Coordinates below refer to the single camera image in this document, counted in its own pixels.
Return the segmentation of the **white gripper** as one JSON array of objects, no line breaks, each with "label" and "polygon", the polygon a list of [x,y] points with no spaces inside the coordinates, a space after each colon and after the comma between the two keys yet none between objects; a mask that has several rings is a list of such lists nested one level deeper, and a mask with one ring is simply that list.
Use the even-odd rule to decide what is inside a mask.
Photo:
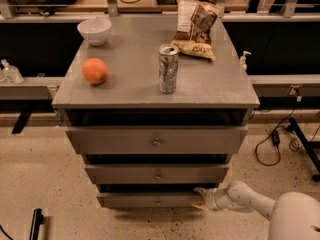
[{"label": "white gripper", "polygon": [[193,189],[195,192],[199,193],[201,196],[203,196],[203,202],[202,201],[195,201],[192,202],[191,205],[197,209],[200,210],[210,210],[210,211],[219,211],[220,208],[217,205],[215,194],[217,192],[216,188],[210,188],[205,189],[202,187],[195,187]]}]

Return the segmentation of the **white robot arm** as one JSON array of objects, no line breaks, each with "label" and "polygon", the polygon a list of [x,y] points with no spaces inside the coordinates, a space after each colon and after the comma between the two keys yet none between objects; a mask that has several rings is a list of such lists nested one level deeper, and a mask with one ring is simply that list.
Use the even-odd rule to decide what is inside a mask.
[{"label": "white robot arm", "polygon": [[309,195],[288,192],[273,200],[242,181],[194,191],[202,197],[192,203],[198,209],[256,211],[269,221],[268,240],[320,240],[320,202]]}]

